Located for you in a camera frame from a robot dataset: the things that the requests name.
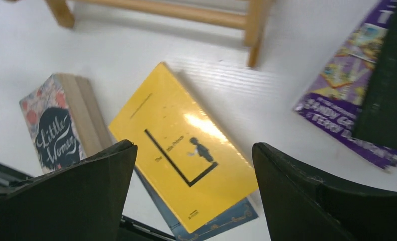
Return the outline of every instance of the wooden rack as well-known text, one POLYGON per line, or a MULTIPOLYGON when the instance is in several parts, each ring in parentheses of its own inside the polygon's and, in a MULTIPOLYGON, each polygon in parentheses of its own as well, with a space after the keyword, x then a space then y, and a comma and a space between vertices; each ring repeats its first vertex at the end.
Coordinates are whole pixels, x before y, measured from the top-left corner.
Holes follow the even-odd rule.
MULTIPOLYGON (((45 0, 58 24, 72 28, 74 16, 65 0, 45 0)), ((254 67, 259 55, 266 17, 274 0, 247 0, 246 15, 201 9, 177 4, 159 3, 148 0, 74 0, 144 13, 163 15, 244 30, 243 44, 250 47, 248 66, 254 67)))

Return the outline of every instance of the illustration of child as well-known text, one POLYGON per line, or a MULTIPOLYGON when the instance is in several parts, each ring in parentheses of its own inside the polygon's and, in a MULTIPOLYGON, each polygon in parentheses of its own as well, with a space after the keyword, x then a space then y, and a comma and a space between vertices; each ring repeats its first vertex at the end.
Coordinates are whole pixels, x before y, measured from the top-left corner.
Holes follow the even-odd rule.
POLYGON ((200 157, 204 157, 206 161, 213 162, 213 157, 209 153, 209 149, 207 149, 205 146, 200 144, 197 138, 192 137, 191 139, 189 139, 189 142, 195 145, 195 151, 193 153, 188 152, 187 155, 191 157, 194 156, 195 154, 198 154, 200 157))

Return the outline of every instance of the white surface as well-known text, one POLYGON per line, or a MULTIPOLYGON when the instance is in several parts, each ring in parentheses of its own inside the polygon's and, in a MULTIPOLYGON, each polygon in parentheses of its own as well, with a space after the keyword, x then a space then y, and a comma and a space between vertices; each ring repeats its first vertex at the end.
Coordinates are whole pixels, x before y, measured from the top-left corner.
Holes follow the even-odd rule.
MULTIPOLYGON (((0 1, 0 162, 41 174, 18 101, 51 73, 89 77, 108 124, 167 60, 248 155, 253 143, 267 142, 340 177, 397 191, 397 170, 388 174, 366 163, 291 111, 375 2, 278 0, 257 73, 243 68, 240 31, 81 4, 74 5, 71 31, 55 24, 43 1, 0 1)), ((254 197, 261 217, 212 240, 269 240, 254 197)), ((127 203, 124 215, 170 233, 135 175, 127 203)))

